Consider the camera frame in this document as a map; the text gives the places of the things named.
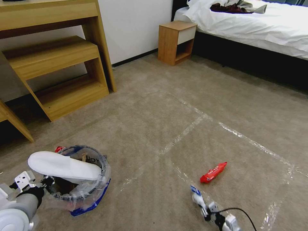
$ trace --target dark red clothing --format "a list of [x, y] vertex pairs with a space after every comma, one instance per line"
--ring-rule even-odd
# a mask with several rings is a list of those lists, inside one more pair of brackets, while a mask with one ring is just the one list
[[213, 4], [211, 6], [211, 11], [215, 12], [225, 12], [225, 13], [253, 13], [247, 12], [244, 8], [240, 8], [237, 4], [233, 4], [231, 6], [221, 6], [220, 3]]

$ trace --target red plastic object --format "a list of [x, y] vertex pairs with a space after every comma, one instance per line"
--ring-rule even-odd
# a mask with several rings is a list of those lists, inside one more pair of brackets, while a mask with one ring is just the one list
[[209, 183], [211, 180], [213, 180], [219, 173], [221, 173], [225, 166], [227, 165], [227, 162], [219, 163], [214, 169], [210, 169], [207, 174], [201, 176], [200, 182], [201, 183]]
[[55, 152], [59, 152], [61, 151], [62, 149], [64, 149], [65, 147], [63, 146], [58, 146], [56, 149], [55, 149]]

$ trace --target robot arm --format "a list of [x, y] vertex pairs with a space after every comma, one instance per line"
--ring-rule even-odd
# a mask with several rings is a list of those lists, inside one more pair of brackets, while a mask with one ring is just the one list
[[194, 186], [190, 186], [193, 192], [192, 200], [201, 208], [201, 214], [204, 216], [205, 221], [211, 221], [215, 223], [220, 231], [241, 231], [241, 228], [237, 224], [236, 217], [229, 214], [227, 217], [221, 215], [218, 211], [218, 206], [215, 202], [211, 202], [206, 206], [201, 193]]
[[[44, 188], [54, 183], [51, 177], [45, 177], [34, 184], [31, 171], [24, 171], [15, 177], [8, 186], [0, 184], [0, 230], [29, 231], [33, 228], [33, 218], [45, 194]], [[13, 197], [13, 189], [20, 193]]]

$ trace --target white drawer front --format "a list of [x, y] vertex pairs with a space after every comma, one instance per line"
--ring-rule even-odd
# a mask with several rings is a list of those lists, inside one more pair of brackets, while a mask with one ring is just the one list
[[196, 32], [196, 27], [180, 30], [179, 37], [177, 39], [177, 44], [179, 45], [183, 42], [193, 39], [195, 37], [195, 32]]

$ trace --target desk leg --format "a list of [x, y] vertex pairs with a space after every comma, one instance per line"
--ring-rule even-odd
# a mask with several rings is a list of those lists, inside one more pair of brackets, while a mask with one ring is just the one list
[[106, 76], [108, 88], [111, 89], [113, 92], [116, 92], [116, 85], [113, 78], [113, 71], [111, 67], [107, 42], [105, 38], [105, 33], [98, 3], [97, 3], [97, 9], [98, 9], [98, 17], [90, 18], [90, 21], [88, 23], [82, 25], [82, 29], [86, 40], [97, 45], [100, 53], [100, 58], [102, 60], [102, 65]]

